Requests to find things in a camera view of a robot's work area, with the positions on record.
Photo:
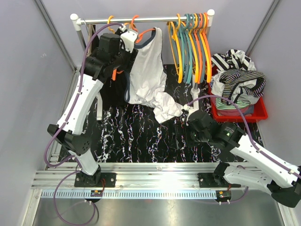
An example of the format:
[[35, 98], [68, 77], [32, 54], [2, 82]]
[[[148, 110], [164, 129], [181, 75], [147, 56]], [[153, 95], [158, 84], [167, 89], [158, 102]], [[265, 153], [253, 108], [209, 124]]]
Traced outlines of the orange hanger with white top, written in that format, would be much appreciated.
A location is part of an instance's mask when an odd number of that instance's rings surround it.
[[[139, 17], [138, 15], [133, 16], [131, 22], [127, 22], [127, 23], [125, 23], [124, 25], [125, 25], [125, 26], [129, 25], [129, 28], [130, 28], [130, 29], [132, 29], [132, 30], [134, 30], [134, 31], [137, 32], [138, 29], [136, 28], [136, 26], [135, 26], [135, 24], [134, 24], [134, 20], [135, 20], [136, 18], [138, 18], [138, 17]], [[107, 23], [109, 23], [109, 22], [111, 21], [112, 18], [114, 18], [114, 16], [109, 16], [108, 22], [107, 22]], [[135, 43], [138, 44], [138, 43], [143, 39], [144, 34], [146, 34], [146, 33], [148, 33], [148, 32], [152, 32], [152, 31], [155, 31], [155, 28], [151, 28], [151, 29], [145, 30], [145, 31], [141, 32], [140, 34], [138, 34], [138, 39], [135, 41]], [[116, 75], [117, 75], [117, 74], [121, 74], [122, 72], [123, 72], [123, 71], [119, 71], [119, 72], [118, 72], [117, 69], [115, 69], [115, 70], [113, 71], [113, 74], [112, 74], [112, 80], [115, 81], [115, 80], [116, 80]]]

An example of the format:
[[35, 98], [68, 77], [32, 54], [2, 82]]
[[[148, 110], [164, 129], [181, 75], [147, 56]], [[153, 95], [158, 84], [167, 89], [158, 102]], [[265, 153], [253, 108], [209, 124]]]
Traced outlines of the white tank top navy trim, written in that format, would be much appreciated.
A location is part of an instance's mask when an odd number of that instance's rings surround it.
[[156, 27], [150, 38], [135, 45], [138, 54], [131, 72], [125, 73], [125, 101], [151, 107], [158, 123], [182, 114], [182, 105], [165, 92], [167, 74], [162, 61], [162, 42], [162, 30]]

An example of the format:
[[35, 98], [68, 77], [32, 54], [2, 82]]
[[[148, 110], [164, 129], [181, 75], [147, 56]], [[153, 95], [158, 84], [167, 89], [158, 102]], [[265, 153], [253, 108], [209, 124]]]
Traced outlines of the black white striped tank top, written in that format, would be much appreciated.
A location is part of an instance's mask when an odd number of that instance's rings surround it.
[[242, 50], [230, 49], [225, 54], [216, 53], [211, 56], [212, 65], [217, 67], [218, 73], [231, 69], [242, 71], [256, 71], [254, 62]]

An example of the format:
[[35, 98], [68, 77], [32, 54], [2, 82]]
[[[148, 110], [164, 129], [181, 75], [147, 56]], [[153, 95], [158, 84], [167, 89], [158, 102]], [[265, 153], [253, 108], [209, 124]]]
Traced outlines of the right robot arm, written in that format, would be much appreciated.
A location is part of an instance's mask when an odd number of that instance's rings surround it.
[[260, 172], [249, 171], [242, 166], [221, 162], [211, 176], [199, 175], [200, 183], [218, 187], [240, 185], [261, 190], [289, 208], [296, 207], [300, 202], [301, 168], [256, 143], [237, 125], [231, 122], [218, 124], [208, 113], [198, 110], [188, 113], [185, 129], [190, 146], [208, 143], [260, 169]]

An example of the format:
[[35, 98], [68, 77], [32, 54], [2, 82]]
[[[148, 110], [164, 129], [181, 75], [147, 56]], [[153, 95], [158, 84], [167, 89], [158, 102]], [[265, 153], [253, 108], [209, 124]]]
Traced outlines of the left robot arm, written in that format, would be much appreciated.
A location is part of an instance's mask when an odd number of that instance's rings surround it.
[[115, 174], [102, 175], [91, 152], [91, 138], [82, 134], [82, 129], [91, 104], [114, 70], [131, 71], [138, 53], [134, 48], [137, 36], [133, 30], [120, 35], [104, 33], [100, 36], [99, 46], [85, 58], [77, 89], [63, 116], [57, 124], [48, 126], [48, 133], [79, 162], [81, 170], [76, 173], [77, 187], [103, 186], [106, 179], [116, 177]]

